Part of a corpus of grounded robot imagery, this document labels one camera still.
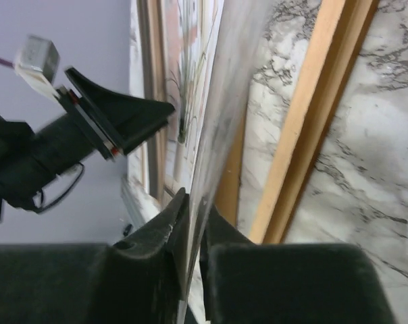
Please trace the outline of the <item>clear glass pane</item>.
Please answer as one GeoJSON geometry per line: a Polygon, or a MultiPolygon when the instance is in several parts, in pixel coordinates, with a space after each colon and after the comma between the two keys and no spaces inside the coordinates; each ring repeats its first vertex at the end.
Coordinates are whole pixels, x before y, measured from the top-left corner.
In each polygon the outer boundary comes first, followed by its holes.
{"type": "Polygon", "coordinates": [[[186,316],[193,270],[214,196],[243,115],[254,57],[271,1],[225,1],[189,200],[185,292],[177,323],[186,316]]]}

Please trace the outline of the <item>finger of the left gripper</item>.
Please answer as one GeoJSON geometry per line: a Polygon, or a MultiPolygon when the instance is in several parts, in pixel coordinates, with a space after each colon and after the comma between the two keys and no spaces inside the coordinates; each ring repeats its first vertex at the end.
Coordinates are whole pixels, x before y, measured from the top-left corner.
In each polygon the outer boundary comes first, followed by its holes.
{"type": "Polygon", "coordinates": [[[124,142],[120,127],[133,122],[159,120],[171,116],[174,106],[114,92],[89,80],[76,68],[65,70],[65,75],[79,92],[78,104],[112,142],[124,142]]]}
{"type": "Polygon", "coordinates": [[[122,154],[128,155],[166,125],[167,118],[154,119],[152,121],[136,121],[121,126],[120,134],[124,135],[124,143],[121,145],[122,154]]]}

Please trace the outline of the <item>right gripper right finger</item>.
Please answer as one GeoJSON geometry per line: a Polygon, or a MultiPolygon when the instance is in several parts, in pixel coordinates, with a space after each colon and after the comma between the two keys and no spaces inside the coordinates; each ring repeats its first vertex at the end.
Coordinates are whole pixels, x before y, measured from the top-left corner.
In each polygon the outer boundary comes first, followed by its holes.
{"type": "Polygon", "coordinates": [[[212,209],[199,264],[212,323],[396,322],[372,262],[351,244],[254,244],[212,209]]]}

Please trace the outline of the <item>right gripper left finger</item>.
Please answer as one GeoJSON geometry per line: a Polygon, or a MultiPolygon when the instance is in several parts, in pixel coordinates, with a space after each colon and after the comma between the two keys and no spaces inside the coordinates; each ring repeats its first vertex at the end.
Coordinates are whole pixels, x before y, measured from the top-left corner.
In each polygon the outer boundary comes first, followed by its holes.
{"type": "Polygon", "coordinates": [[[106,244],[0,245],[0,323],[175,323],[188,194],[106,244]]]}

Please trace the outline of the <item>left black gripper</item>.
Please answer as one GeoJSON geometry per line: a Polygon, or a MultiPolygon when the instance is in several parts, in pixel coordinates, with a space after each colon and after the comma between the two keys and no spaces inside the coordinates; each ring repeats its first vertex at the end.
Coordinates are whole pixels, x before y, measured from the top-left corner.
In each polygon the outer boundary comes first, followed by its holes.
{"type": "Polygon", "coordinates": [[[68,114],[38,132],[0,116],[0,219],[4,202],[38,214],[60,203],[75,183],[50,203],[44,187],[85,157],[86,138],[68,114]]]}

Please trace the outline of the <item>wooden picture frame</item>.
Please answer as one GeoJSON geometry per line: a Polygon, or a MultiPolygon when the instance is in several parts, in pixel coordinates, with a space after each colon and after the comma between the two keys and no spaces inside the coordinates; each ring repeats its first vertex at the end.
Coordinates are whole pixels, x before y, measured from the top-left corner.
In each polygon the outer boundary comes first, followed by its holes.
{"type": "Polygon", "coordinates": [[[377,1],[322,1],[249,239],[279,244],[345,90],[377,1]]]}

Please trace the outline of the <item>plant window photo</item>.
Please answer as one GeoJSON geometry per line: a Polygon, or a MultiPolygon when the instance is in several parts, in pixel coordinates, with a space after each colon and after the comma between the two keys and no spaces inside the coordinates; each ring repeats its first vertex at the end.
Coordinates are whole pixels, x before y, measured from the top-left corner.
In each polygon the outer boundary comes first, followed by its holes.
{"type": "Polygon", "coordinates": [[[223,1],[162,1],[168,127],[164,190],[190,189],[203,127],[223,1]]]}

